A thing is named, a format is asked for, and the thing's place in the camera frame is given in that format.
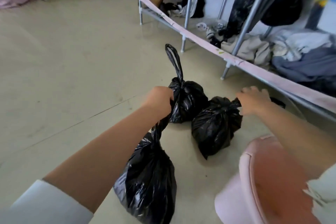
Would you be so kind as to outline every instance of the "person's right arm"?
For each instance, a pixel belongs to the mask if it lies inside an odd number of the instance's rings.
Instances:
[[[252,86],[237,93],[242,114],[254,114],[277,137],[305,169],[310,179],[318,178],[336,163],[336,142],[327,133],[301,120],[270,101],[266,90]]]

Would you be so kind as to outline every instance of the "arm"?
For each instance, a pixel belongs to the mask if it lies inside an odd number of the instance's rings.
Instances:
[[[334,138],[270,101],[266,90],[244,88],[237,93],[243,115],[254,114],[277,137],[282,146],[296,157],[310,179],[318,178],[336,163]]]
[[[135,112],[56,167],[44,180],[95,213],[143,136],[171,112],[173,91],[155,87]]]

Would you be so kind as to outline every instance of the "garbage bag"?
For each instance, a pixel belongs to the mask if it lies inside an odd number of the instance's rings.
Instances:
[[[208,103],[202,86],[193,81],[184,81],[180,57],[176,49],[166,44],[166,52],[169,60],[175,67],[177,77],[172,79],[169,85],[174,91],[174,107],[170,117],[172,123],[191,121]]]
[[[126,210],[144,224],[169,224],[175,210],[174,165],[161,148],[169,116],[138,144],[113,189]]]
[[[230,145],[234,132],[240,129],[243,116],[236,98],[214,97],[208,107],[202,110],[191,122],[191,134],[205,159]]]

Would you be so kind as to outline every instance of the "hand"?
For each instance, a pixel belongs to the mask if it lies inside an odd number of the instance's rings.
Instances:
[[[174,100],[173,91],[168,87],[156,86],[148,93],[142,107],[150,108],[159,121],[170,114],[170,100]]]
[[[260,107],[271,102],[268,91],[258,90],[256,86],[246,87],[236,94],[243,108],[241,115],[255,114]]]

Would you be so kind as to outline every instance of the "forearm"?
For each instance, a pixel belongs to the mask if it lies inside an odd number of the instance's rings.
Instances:
[[[336,144],[327,133],[271,102],[258,108],[256,114],[311,179],[336,163]]]
[[[142,137],[159,120],[141,107],[72,155],[44,180],[95,212]]]

